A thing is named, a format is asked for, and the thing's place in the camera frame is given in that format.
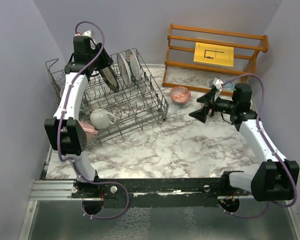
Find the ceramic bowl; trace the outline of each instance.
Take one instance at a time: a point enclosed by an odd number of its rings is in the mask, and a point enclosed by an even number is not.
[[[191,98],[191,92],[184,86],[175,86],[170,91],[170,98],[177,104],[185,104]]]

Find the bolt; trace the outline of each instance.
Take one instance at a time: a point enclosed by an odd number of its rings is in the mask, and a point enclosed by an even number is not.
[[[75,194],[78,192],[78,189],[76,189],[74,186],[71,188],[71,193]]]
[[[207,193],[210,191],[210,186],[209,185],[204,185],[203,190]]]
[[[113,194],[115,194],[116,192],[117,192],[117,187],[116,186],[112,186],[111,188],[110,188],[110,192],[111,193],[113,193]]]

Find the wooden rack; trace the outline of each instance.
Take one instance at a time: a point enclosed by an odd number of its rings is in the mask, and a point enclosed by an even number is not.
[[[255,40],[259,40],[259,44],[257,46],[255,46],[255,45],[246,45],[246,44],[239,44],[239,43],[233,43],[233,42],[209,40],[209,39],[204,39],[204,38],[202,39],[202,38],[187,37],[187,36],[177,36],[177,35],[172,35],[173,29],[185,30],[185,31],[191,31],[191,32],[199,32],[199,33],[215,34],[215,35],[232,36],[232,37],[239,37],[239,38],[247,38],[247,39],[255,39]],[[189,90],[199,91],[199,92],[208,92],[210,89],[204,88],[204,87],[196,87],[196,86],[189,86],[189,85],[182,85],[182,84],[166,82],[168,67],[200,70],[200,71],[214,72],[214,73],[235,75],[235,76],[239,76],[239,75],[246,74],[246,73],[257,74],[257,65],[256,65],[257,56],[258,56],[259,52],[266,53],[269,48],[267,35],[254,35],[254,34],[230,32],[230,31],[221,31],[221,30],[206,29],[206,28],[199,28],[199,27],[192,27],[192,26],[175,25],[172,23],[170,23],[167,39],[168,39],[168,48],[166,50],[166,55],[165,55],[165,60],[164,60],[165,71],[164,71],[164,75],[163,75],[162,86],[164,86],[164,87],[184,86],[184,87],[188,88]],[[236,48],[237,49],[248,49],[248,50],[254,50],[254,52],[251,56],[234,54],[233,57],[235,59],[248,60],[248,63],[245,66],[244,71],[234,70],[234,69],[226,69],[226,68],[222,68],[222,67],[203,65],[203,64],[170,61],[169,60],[170,50],[192,52],[193,54],[195,52],[194,48],[171,45],[171,40],[180,40],[180,41],[193,42],[193,43],[213,44],[213,45],[219,45],[219,46],[233,47],[234,49],[236,49]],[[248,77],[242,77],[241,82],[246,83],[247,79],[248,79]],[[228,91],[222,91],[221,94],[232,96],[232,92],[228,92]]]

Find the dish rack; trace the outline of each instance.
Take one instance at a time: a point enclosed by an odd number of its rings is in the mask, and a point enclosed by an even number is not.
[[[88,149],[125,134],[141,129],[144,126],[154,122],[159,124],[167,117],[169,104],[161,92],[154,77],[149,71],[141,55],[136,48],[132,51],[135,53],[140,63],[141,79],[138,85],[131,84],[128,88],[121,76],[117,64],[117,54],[110,57],[113,60],[111,68],[115,72],[119,84],[119,91],[113,92],[107,86],[100,74],[95,74],[90,78],[90,82],[85,89],[82,103],[84,113],[79,114],[79,120],[90,122],[90,114],[96,109],[105,109],[115,115],[117,121],[106,129],[101,129],[91,141],[87,142]],[[56,77],[64,73],[64,70],[51,71],[51,67],[58,61],[58,58],[49,60],[45,63],[46,69],[54,89],[56,103],[60,103],[60,87],[56,83]]]

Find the purple wall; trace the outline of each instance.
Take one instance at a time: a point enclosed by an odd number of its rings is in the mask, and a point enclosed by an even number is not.
[[[281,1],[34,0],[65,59],[73,51],[74,26],[90,20],[104,31],[109,54],[137,48],[147,64],[164,63],[170,23],[263,34]]]
[[[269,51],[258,61],[258,73],[265,85],[261,119],[276,146],[300,165],[300,0],[284,0],[265,34]],[[249,82],[259,105],[259,84]],[[300,218],[300,174],[297,189]]]
[[[32,0],[0,0],[0,240],[15,240],[48,149],[45,61],[62,58]]]

